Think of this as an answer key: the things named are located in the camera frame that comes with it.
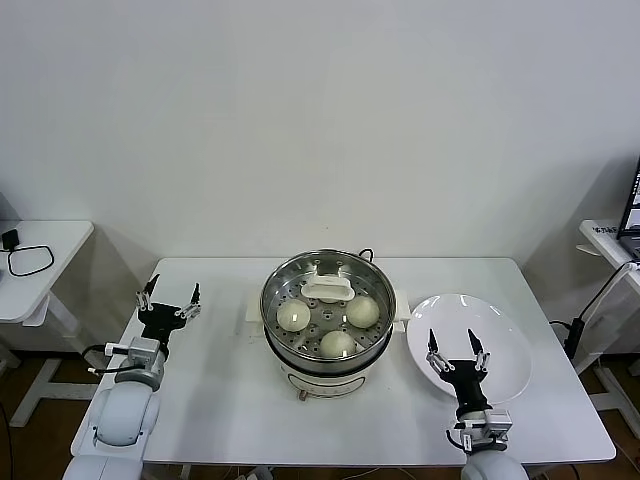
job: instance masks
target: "power cord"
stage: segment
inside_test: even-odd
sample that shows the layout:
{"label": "power cord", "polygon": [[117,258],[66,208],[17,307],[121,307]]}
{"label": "power cord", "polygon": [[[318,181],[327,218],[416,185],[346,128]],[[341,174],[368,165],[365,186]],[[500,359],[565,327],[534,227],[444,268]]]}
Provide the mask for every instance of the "power cord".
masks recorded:
{"label": "power cord", "polygon": [[358,253],[359,257],[364,257],[364,254],[368,253],[369,254],[369,261],[373,262],[373,250],[370,248],[365,248],[364,250],[360,250],[360,253]]}
{"label": "power cord", "polygon": [[576,475],[576,480],[581,480],[580,479],[580,472],[578,472],[578,469],[576,468],[575,465],[569,465],[571,467],[571,470],[573,470],[573,473]]}
{"label": "power cord", "polygon": [[[55,257],[53,256],[53,252],[48,245],[36,245],[33,247],[18,247],[20,245],[20,239],[18,237],[18,231],[14,228],[13,230],[9,230],[8,232],[4,232],[0,236],[2,240],[2,249],[0,252],[8,253],[9,257],[7,257],[7,264],[9,265],[9,273],[14,277],[29,277],[31,275],[35,275],[36,273],[40,273],[45,271],[47,268],[50,268],[55,262]],[[13,254],[16,252],[25,252],[27,250],[46,250],[49,254],[50,260],[45,266],[41,268],[37,268],[36,270],[32,270],[26,273],[16,273],[13,269],[13,263],[11,262],[11,258]]]}
{"label": "power cord", "polygon": [[9,427],[9,418],[7,417],[7,412],[4,409],[4,405],[0,403],[0,410],[2,411],[2,419],[4,420],[4,426],[7,430],[7,439],[9,440],[9,465],[10,465],[10,474],[9,479],[13,480],[14,478],[14,461],[13,461],[13,442],[11,440],[11,429]]}
{"label": "power cord", "polygon": [[144,367],[140,367],[137,365],[129,365],[128,367],[118,367],[118,368],[88,368],[89,372],[94,373],[96,375],[104,375],[106,373],[120,373],[120,372],[128,372],[130,370],[144,370]]}
{"label": "power cord", "polygon": [[636,472],[640,473],[640,467],[638,467],[638,465],[636,464],[636,462],[633,461],[633,459],[629,456],[629,454],[625,451],[624,448],[622,448],[620,446],[620,444],[618,442],[616,442],[613,438],[611,439],[611,441],[613,442],[613,444],[616,446],[616,448],[618,450],[620,450],[622,452],[622,454],[627,457],[627,460],[629,460],[629,462],[631,463],[631,465],[633,465],[633,468],[636,469]]}
{"label": "power cord", "polygon": [[89,345],[82,351],[82,358],[86,357],[89,352],[100,352],[104,353],[104,343],[100,343],[97,345]]}
{"label": "power cord", "polygon": [[[587,303],[582,312],[580,312],[580,315],[573,319],[571,325],[555,320],[553,322],[550,322],[559,323],[565,328],[567,325],[569,325],[569,335],[564,341],[564,351],[567,354],[569,360],[573,360],[573,358],[575,357],[576,351],[578,349],[578,343],[580,342],[580,338],[582,337],[582,332],[584,331],[585,326],[594,317],[604,298],[627,273],[635,272],[636,270],[638,270],[638,268],[640,267],[638,265],[638,261],[636,260],[630,260],[620,265],[613,273],[613,275],[611,275],[609,279],[604,283],[604,285],[602,285],[600,290],[598,290],[598,293],[596,293],[595,296],[589,301],[589,303]],[[585,315],[587,314],[587,312],[589,312],[589,309],[591,309],[591,315],[589,315],[589,317],[585,319]]]}
{"label": "power cord", "polygon": [[[380,468],[373,468],[371,470],[367,470],[366,472],[362,472],[362,473],[358,473],[357,475],[350,475],[348,477],[344,477],[341,480],[350,480],[352,478],[359,478],[359,477],[364,477],[365,475],[369,475],[370,473],[373,472],[377,472],[378,470],[380,470]],[[411,475],[409,472],[407,472],[404,468],[396,468],[395,470],[399,470],[402,473],[404,473],[407,477],[411,478],[412,480],[416,480],[416,477],[414,477],[413,475]]]}
{"label": "power cord", "polygon": [[449,440],[449,443],[451,445],[453,445],[454,447],[456,447],[458,450],[462,450],[464,452],[464,447],[462,445],[460,445],[458,442],[456,442],[452,437],[451,437],[451,432],[447,429],[445,430],[445,434],[447,435],[447,440]]}
{"label": "power cord", "polygon": [[233,465],[229,467],[229,469],[227,470],[227,473],[224,474],[224,477],[222,477],[221,480],[225,480],[229,476],[229,473],[231,473],[232,468],[233,468]]}
{"label": "power cord", "polygon": [[562,325],[564,328],[566,328],[567,330],[571,330],[571,325],[568,324],[567,322],[561,322],[560,320],[553,320],[551,322],[549,322],[549,325]]}

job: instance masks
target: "white handle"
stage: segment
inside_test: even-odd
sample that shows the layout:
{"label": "white handle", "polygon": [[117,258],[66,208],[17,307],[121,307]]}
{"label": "white handle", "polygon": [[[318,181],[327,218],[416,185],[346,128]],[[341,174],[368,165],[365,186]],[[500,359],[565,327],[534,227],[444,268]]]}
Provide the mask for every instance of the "white handle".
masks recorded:
{"label": "white handle", "polygon": [[347,278],[332,275],[318,275],[307,280],[306,285],[300,290],[307,298],[319,298],[326,301],[348,302],[353,300],[356,292],[351,288],[351,282]]}
{"label": "white handle", "polygon": [[31,315],[22,321],[23,327],[39,327],[44,323],[49,308],[49,295],[45,295]]}
{"label": "white handle", "polygon": [[395,290],[396,294],[396,316],[393,319],[393,331],[405,333],[407,322],[411,320],[411,308],[409,307],[409,299],[407,292],[404,290]]}
{"label": "white handle", "polygon": [[264,325],[262,324],[262,314],[260,313],[261,290],[251,292],[247,298],[247,309],[244,312],[244,321],[247,325],[243,330],[249,337],[264,337]]}

